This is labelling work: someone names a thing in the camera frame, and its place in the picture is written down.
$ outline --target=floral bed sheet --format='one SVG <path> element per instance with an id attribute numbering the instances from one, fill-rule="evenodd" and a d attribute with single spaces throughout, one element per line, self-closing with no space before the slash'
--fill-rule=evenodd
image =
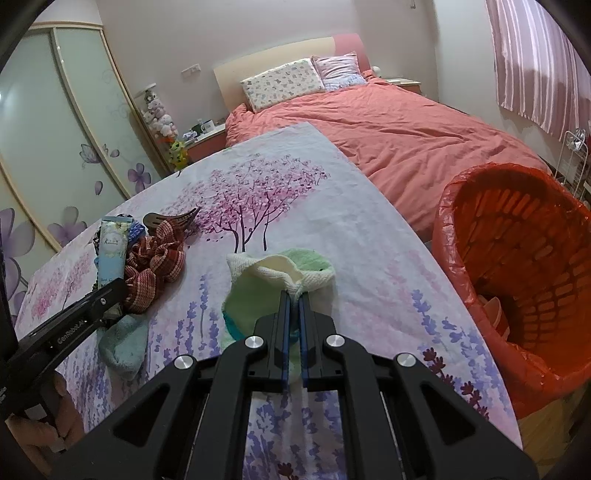
<path id="1" fill-rule="evenodd" d="M 98 358 L 96 335 L 61 365 L 85 429 L 177 355 L 218 355 L 230 289 L 228 253 L 255 257 L 300 247 L 335 267 L 330 286 L 311 294 L 339 333 L 371 352 L 411 352 L 473 408 L 521 445 L 499 371 L 472 318 L 428 250 L 378 189 L 308 123 L 228 148 L 174 174 L 115 209 L 142 219 L 195 206 L 184 273 L 148 310 L 150 333 L 138 378 L 123 381 Z M 82 298 L 96 279 L 89 244 L 98 222 L 38 270 L 18 316 L 17 335 Z M 335 392 L 309 394 L 296 375 L 284 394 L 251 405 L 243 477 L 344 479 Z"/>

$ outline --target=white knitted fabric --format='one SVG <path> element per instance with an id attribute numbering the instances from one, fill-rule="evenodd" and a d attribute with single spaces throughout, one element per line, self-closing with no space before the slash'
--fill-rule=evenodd
<path id="1" fill-rule="evenodd" d="M 304 292 L 322 288 L 335 277 L 335 269 L 332 267 L 321 271 L 300 270 L 292 260 L 283 255 L 252 258 L 244 253 L 229 254 L 227 261 L 232 283 L 248 270 L 250 274 L 263 278 L 271 285 L 284 288 L 296 301 Z"/>

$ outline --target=pink duvet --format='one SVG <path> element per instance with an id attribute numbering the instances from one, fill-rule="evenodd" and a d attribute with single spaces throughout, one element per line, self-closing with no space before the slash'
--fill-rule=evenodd
<path id="1" fill-rule="evenodd" d="M 515 137 L 377 78 L 256 114 L 243 104 L 226 121 L 227 143 L 230 147 L 299 122 L 311 123 L 328 137 L 424 241 L 431 238 L 444 187 L 461 171 L 487 162 L 547 171 Z"/>

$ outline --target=stuffed toy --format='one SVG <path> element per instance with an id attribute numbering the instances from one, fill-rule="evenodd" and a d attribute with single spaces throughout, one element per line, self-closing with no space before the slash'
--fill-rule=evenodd
<path id="1" fill-rule="evenodd" d="M 156 94 L 152 90 L 146 90 L 146 95 L 144 96 L 144 100 L 146 102 L 146 105 L 148 105 L 155 98 L 158 98 L 158 97 L 156 97 Z"/>
<path id="2" fill-rule="evenodd" d="M 146 122 L 149 125 L 150 123 L 152 123 L 152 120 L 154 120 L 154 114 L 149 110 L 147 112 L 144 112 L 144 122 Z"/>
<path id="3" fill-rule="evenodd" d="M 144 121 L 156 138 L 160 135 L 168 142 L 178 137 L 178 129 L 173 119 L 166 113 L 164 105 L 154 92 L 146 91 L 145 98 L 148 111 L 143 113 Z"/>
<path id="4" fill-rule="evenodd" d="M 159 106 L 156 110 L 154 110 L 154 116 L 156 118 L 162 118 L 164 115 L 166 115 L 166 110 L 164 110 L 164 108 Z"/>
<path id="5" fill-rule="evenodd" d="M 165 137 L 169 137 L 173 133 L 173 129 L 170 128 L 170 125 L 164 125 L 160 129 L 160 133 L 163 134 Z"/>
<path id="6" fill-rule="evenodd" d="M 173 122 L 173 119 L 169 114 L 165 114 L 161 116 L 158 121 L 162 122 L 163 125 L 170 125 Z"/>
<path id="7" fill-rule="evenodd" d="M 170 163 L 174 166 L 174 171 L 181 171 L 189 164 L 189 155 L 184 147 L 184 142 L 176 141 L 168 151 Z"/>

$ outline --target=floor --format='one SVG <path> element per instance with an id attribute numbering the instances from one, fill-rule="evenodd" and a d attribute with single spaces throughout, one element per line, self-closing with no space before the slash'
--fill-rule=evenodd
<path id="1" fill-rule="evenodd" d="M 577 406 L 581 404 L 586 388 L 582 387 L 519 421 L 524 450 L 538 466 L 540 478 L 568 447 L 569 430 L 578 417 Z"/>

